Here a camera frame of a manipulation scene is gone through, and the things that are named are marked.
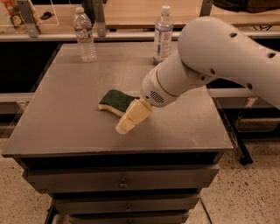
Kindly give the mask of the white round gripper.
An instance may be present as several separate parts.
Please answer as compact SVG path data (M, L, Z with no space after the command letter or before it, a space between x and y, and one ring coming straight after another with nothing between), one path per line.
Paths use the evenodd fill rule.
M115 129L120 134L127 134L139 123L151 115L152 106L162 108L175 102L178 97L169 94L161 85L158 69L151 69L142 80L141 96L145 99L134 100L119 120Z

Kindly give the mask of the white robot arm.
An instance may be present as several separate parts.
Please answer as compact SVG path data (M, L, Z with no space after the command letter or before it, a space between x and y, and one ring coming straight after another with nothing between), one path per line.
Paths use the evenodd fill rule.
M141 98L128 106L116 131L130 132L154 107L162 108L216 79L237 83L280 109L280 52L218 18L198 17L179 34L177 50L143 78Z

